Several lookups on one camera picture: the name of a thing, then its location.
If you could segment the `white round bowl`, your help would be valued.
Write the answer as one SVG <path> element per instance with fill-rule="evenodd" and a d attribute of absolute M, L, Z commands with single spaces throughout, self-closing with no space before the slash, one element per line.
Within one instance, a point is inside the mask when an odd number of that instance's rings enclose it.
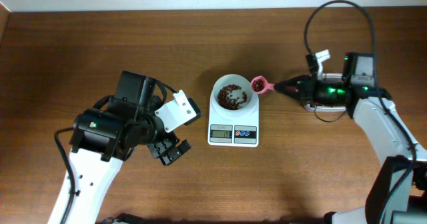
<path fill-rule="evenodd" d="M 238 110 L 228 110 L 228 109 L 224 109 L 223 107 L 221 107 L 218 104 L 218 100 L 217 100 L 217 95 L 220 91 L 220 89 L 226 85 L 231 85 L 231 84 L 235 84 L 235 85 L 239 85 L 248 95 L 248 100 L 246 102 L 246 104 L 243 104 Z M 225 111 L 225 112 L 234 112 L 236 113 L 237 111 L 243 111 L 244 109 L 250 109 L 252 107 L 252 105 L 254 105 L 256 100 L 256 95 L 254 94 L 252 88 L 251 88 L 251 83 L 243 76 L 241 75 L 237 75 L 237 74 L 228 74 L 228 75 L 224 75 L 223 77 L 220 77 L 214 84 L 212 92 L 211 92 L 211 104 L 212 107 L 215 107 L 216 109 L 220 110 L 220 111 Z"/>

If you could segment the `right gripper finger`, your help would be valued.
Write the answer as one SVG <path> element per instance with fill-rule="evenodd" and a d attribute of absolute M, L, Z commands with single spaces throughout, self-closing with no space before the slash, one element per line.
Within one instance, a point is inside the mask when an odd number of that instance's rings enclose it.
<path fill-rule="evenodd" d="M 299 93 L 296 90 L 288 91 L 288 90 L 283 89 L 283 90 L 277 90 L 277 92 L 281 93 L 281 94 L 283 94 L 285 96 L 288 96 L 288 97 L 290 97 L 290 98 L 292 98 L 292 99 L 294 99 L 296 101 L 300 100 L 300 95 L 299 95 Z"/>
<path fill-rule="evenodd" d="M 299 75 L 285 81 L 280 81 L 274 85 L 274 90 L 285 91 L 286 87 L 295 87 L 298 81 L 305 81 L 308 78 L 308 75 Z"/>

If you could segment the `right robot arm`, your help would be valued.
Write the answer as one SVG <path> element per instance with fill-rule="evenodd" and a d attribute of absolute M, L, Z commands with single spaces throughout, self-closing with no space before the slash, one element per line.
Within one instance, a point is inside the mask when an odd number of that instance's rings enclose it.
<path fill-rule="evenodd" d="M 426 150 L 399 117 L 387 90 L 378 86 L 373 54 L 347 53 L 340 81 L 325 81 L 325 53 L 307 55 L 310 75 L 274 84 L 274 90 L 301 104 L 345 107 L 366 134 L 381 170 L 363 207 L 330 212 L 324 223 L 425 223 L 426 196 L 412 196 L 412 186 L 426 190 Z"/>

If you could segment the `white digital kitchen scale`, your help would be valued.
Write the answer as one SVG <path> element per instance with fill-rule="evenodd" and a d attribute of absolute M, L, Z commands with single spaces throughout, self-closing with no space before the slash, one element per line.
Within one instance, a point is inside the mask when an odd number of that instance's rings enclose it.
<path fill-rule="evenodd" d="M 207 142 L 228 147 L 257 147 L 260 143 L 260 104 L 258 95 L 254 105 L 243 111 L 225 112 L 209 102 Z"/>

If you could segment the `red beans in bowl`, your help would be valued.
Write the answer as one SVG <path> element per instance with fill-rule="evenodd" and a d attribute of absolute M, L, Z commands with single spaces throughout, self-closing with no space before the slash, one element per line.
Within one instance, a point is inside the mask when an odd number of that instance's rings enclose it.
<path fill-rule="evenodd" d="M 231 84 L 220 89 L 217 100 L 221 107 L 233 111 L 246 104 L 248 95 L 239 85 Z"/>

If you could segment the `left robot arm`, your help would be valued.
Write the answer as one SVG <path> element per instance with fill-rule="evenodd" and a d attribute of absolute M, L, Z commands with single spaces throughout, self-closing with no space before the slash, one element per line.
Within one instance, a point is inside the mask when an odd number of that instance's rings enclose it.
<path fill-rule="evenodd" d="M 190 150 L 173 131 L 199 119 L 201 111 L 182 90 L 167 101 L 170 89 L 152 77 L 123 71 L 114 95 L 75 118 L 70 152 L 60 144 L 62 130 L 55 132 L 66 174 L 50 223 L 95 223 L 109 186 L 138 145 L 147 146 L 164 166 Z"/>

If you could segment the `clear plastic bean container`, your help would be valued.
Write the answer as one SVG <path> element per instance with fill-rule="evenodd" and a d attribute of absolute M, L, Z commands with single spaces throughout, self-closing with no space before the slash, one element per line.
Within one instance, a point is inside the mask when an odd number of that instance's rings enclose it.
<path fill-rule="evenodd" d="M 342 82 L 342 74 L 340 73 L 323 73 L 320 79 L 322 83 L 327 84 L 339 84 Z M 327 105 L 312 105 L 307 103 L 304 109 L 309 112 L 324 112 L 324 113 L 339 113 L 344 112 L 346 108 L 344 106 L 327 106 Z"/>

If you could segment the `pink measuring scoop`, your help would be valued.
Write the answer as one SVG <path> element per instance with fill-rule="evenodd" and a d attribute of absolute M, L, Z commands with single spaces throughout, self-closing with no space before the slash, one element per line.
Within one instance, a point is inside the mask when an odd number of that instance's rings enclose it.
<path fill-rule="evenodd" d="M 254 77 L 251 81 L 251 88 L 257 94 L 263 94 L 266 91 L 274 91 L 274 84 L 269 83 L 262 75 Z"/>

